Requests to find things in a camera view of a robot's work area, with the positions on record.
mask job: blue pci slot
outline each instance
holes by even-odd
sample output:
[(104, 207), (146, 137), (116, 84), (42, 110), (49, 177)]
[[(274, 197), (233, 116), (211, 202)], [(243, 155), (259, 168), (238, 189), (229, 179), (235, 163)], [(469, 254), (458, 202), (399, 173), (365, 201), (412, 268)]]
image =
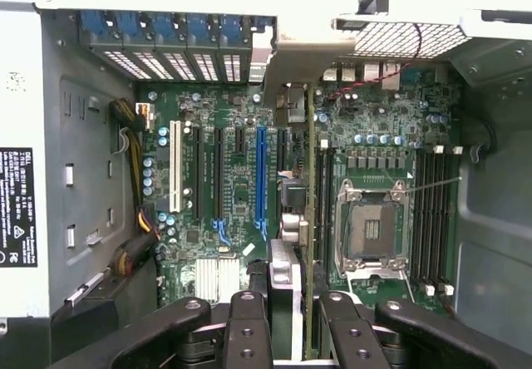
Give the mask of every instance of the blue pci slot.
[(260, 230), (263, 239), (266, 240), (268, 232), (266, 230), (266, 171), (268, 166), (267, 160), (267, 142), (268, 128), (265, 126), (257, 127), (257, 170), (255, 180), (255, 228)]

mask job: cpu socket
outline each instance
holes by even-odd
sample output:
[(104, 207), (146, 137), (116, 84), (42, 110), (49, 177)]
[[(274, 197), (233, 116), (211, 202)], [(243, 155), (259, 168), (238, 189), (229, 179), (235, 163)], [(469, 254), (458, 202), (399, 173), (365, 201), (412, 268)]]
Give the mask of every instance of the cpu socket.
[(342, 182), (334, 221), (334, 261), (342, 278), (404, 278), (409, 204), (403, 180), (392, 189), (357, 189), (349, 179)]

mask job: red wire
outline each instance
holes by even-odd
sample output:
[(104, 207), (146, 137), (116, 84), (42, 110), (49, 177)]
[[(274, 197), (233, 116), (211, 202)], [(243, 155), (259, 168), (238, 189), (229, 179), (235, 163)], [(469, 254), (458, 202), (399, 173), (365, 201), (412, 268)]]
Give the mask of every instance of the red wire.
[(373, 78), (372, 80), (367, 80), (367, 81), (364, 81), (364, 82), (355, 82), (355, 83), (351, 84), (350, 86), (345, 86), (343, 88), (340, 88), (338, 91), (334, 92), (334, 94), (331, 95), (329, 97), (329, 99), (335, 99), (335, 98), (339, 97), (343, 92), (351, 91), (351, 89), (354, 88), (355, 86), (363, 86), (363, 85), (366, 85), (366, 84), (373, 84), (373, 83), (381, 82), (381, 81), (386, 80), (388, 78), (392, 78), (393, 76), (396, 76), (397, 74), (401, 74), (407, 67), (411, 66), (411, 64), (419, 56), (419, 52), (421, 51), (421, 45), (423, 43), (423, 36), (421, 35), (421, 29), (415, 23), (412, 23), (412, 26), (414, 26), (414, 28), (417, 31), (417, 49), (416, 49), (416, 53), (414, 53), (414, 56), (412, 56), (412, 58), (407, 63), (403, 64), (402, 67), (399, 70), (393, 72), (392, 74), (387, 74), (385, 76), (379, 76), (378, 78)]

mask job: black label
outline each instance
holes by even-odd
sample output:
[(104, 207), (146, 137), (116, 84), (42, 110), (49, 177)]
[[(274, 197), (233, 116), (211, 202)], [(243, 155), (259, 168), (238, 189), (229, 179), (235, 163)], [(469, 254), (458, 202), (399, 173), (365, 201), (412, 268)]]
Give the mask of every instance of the black label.
[(1, 267), (36, 267), (32, 149), (0, 147)]

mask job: white sticker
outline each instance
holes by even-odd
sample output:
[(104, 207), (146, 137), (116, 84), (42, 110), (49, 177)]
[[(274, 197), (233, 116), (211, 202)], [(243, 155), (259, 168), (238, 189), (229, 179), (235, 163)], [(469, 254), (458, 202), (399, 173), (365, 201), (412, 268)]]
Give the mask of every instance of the white sticker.
[(248, 247), (246, 247), (244, 250), (242, 250), (242, 255), (247, 257), (249, 253), (251, 253), (255, 248), (255, 245), (253, 243), (248, 244)]

